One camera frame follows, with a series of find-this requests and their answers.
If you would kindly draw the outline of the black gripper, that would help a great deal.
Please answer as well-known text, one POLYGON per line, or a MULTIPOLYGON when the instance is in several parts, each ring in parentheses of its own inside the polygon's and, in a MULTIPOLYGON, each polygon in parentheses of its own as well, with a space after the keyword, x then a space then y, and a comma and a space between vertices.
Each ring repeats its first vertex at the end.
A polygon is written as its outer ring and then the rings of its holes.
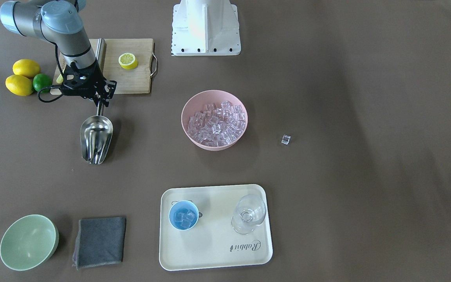
POLYGON ((97 65, 91 65, 89 67, 93 69, 93 74, 90 77, 92 86, 92 95, 90 96, 90 99, 92 99, 97 108, 103 107, 104 103, 109 103, 113 98, 117 87, 117 81, 106 80, 100 73, 97 65))

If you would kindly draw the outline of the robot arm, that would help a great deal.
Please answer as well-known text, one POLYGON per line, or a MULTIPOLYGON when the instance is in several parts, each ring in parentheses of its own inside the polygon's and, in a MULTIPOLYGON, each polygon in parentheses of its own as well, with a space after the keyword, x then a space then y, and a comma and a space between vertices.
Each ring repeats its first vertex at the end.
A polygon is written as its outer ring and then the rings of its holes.
POLYGON ((117 82, 107 80, 83 26, 79 11, 84 0, 6 1, 0 7, 3 26, 16 34, 38 38, 56 47, 66 63, 63 82, 53 85, 61 95, 79 96, 95 105, 109 105, 117 82))

